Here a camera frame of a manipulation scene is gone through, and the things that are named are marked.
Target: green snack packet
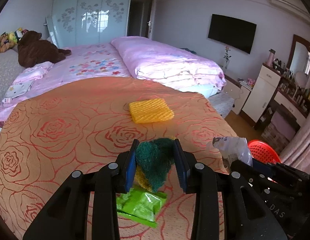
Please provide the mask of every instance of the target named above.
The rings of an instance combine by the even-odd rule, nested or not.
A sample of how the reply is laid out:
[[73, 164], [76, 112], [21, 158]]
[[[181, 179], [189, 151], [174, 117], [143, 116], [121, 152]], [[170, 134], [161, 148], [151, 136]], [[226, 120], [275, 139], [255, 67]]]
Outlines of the green snack packet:
[[116, 198], [117, 214], [150, 227], [157, 227], [155, 215], [165, 204], [167, 194], [151, 193], [141, 187], [131, 188], [129, 193]]

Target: gray upholstered headboard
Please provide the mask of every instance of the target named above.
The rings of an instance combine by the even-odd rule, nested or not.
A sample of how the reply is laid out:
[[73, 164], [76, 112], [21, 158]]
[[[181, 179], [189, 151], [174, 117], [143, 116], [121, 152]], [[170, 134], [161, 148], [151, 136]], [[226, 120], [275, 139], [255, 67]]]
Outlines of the gray upholstered headboard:
[[18, 62], [18, 54], [12, 49], [0, 53], [0, 102], [16, 77], [25, 70]]

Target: blue gripper pad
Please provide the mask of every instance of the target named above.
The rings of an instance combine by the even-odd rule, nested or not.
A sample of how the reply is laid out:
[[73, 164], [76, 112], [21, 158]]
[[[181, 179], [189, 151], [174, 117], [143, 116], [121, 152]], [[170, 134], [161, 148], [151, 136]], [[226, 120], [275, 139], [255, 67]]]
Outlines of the blue gripper pad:
[[174, 161], [179, 180], [179, 185], [184, 192], [187, 190], [187, 178], [191, 174], [191, 169], [186, 160], [184, 151], [178, 139], [175, 139], [174, 144]]
[[139, 141], [134, 139], [131, 149], [129, 150], [127, 158], [125, 162], [128, 162], [127, 170], [126, 170], [126, 183], [125, 190], [129, 192], [130, 188], [133, 186], [135, 172], [136, 172], [136, 161], [135, 161], [135, 152], [136, 148], [139, 145]]

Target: pink curtain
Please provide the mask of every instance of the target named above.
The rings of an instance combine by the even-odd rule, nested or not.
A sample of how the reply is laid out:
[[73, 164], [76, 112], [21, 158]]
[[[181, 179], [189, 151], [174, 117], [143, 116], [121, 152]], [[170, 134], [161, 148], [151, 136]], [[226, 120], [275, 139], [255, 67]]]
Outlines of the pink curtain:
[[281, 152], [282, 163], [310, 173], [310, 113], [305, 124]]

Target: wooden floor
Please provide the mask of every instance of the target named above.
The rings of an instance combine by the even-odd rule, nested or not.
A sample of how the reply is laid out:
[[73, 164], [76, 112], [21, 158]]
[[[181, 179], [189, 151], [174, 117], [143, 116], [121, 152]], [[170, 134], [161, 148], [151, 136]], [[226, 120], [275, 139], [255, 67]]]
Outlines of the wooden floor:
[[262, 140], [262, 131], [256, 131], [242, 117], [235, 114], [233, 111], [226, 116], [225, 121], [233, 128], [239, 137], [246, 138], [247, 142], [254, 139]]

